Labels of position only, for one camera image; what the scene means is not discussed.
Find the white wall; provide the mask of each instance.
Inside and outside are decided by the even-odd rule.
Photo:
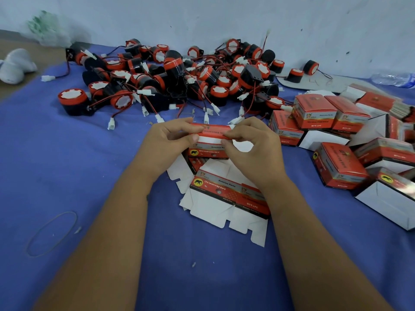
[[[137,38],[184,54],[230,37],[260,46],[271,28],[266,47],[287,65],[312,59],[357,77],[415,72],[415,0],[1,0],[0,29],[18,31],[39,10],[70,16],[102,45]]]

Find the plastic water bottle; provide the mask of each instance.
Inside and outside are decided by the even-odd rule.
[[[376,73],[371,76],[373,83],[402,88],[415,88],[415,73]]]

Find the blue cloth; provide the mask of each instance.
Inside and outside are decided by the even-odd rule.
[[[108,52],[96,46],[92,52]],[[65,73],[65,65],[45,74]],[[34,79],[0,104],[0,309],[28,310],[75,249],[100,211],[112,186],[156,122],[137,104],[116,117],[104,107],[92,117],[70,117],[57,100],[69,88],[86,89],[83,67],[71,66],[63,79]],[[415,90],[384,87],[414,103]],[[299,92],[284,88],[293,100]],[[182,117],[190,113],[188,106]],[[238,114],[229,102],[212,124],[226,124]],[[177,111],[161,113],[174,119]],[[195,120],[203,112],[195,109]],[[415,233],[406,232],[348,191],[320,182],[310,152],[283,146],[286,170],[315,214],[397,310],[415,305]],[[293,305],[270,221],[265,248],[247,235],[220,229],[179,207],[182,195],[163,174],[154,184],[137,296],[137,310],[292,310]],[[64,214],[47,225],[49,220]],[[59,239],[69,235],[49,253]]]

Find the wooden surface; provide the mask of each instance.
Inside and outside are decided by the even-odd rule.
[[[65,50],[63,48],[42,47],[38,43],[34,42],[8,39],[0,39],[0,59],[5,59],[6,55],[11,50],[16,48],[24,48],[29,51],[33,62],[35,62],[37,65],[38,71],[35,73],[26,74],[24,81],[18,85],[10,85],[0,81],[0,101],[10,95],[12,92],[23,87],[34,77],[39,76],[47,67],[65,61]]]

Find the hand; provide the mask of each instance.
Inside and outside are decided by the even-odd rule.
[[[193,118],[154,124],[138,150],[134,163],[154,183],[188,147],[196,144],[202,126],[191,125]]]
[[[275,188],[276,182],[287,179],[280,138],[264,122],[251,117],[224,135],[236,141],[250,141],[254,144],[251,151],[241,152],[232,141],[222,140],[225,152],[235,166],[263,193],[268,188]]]

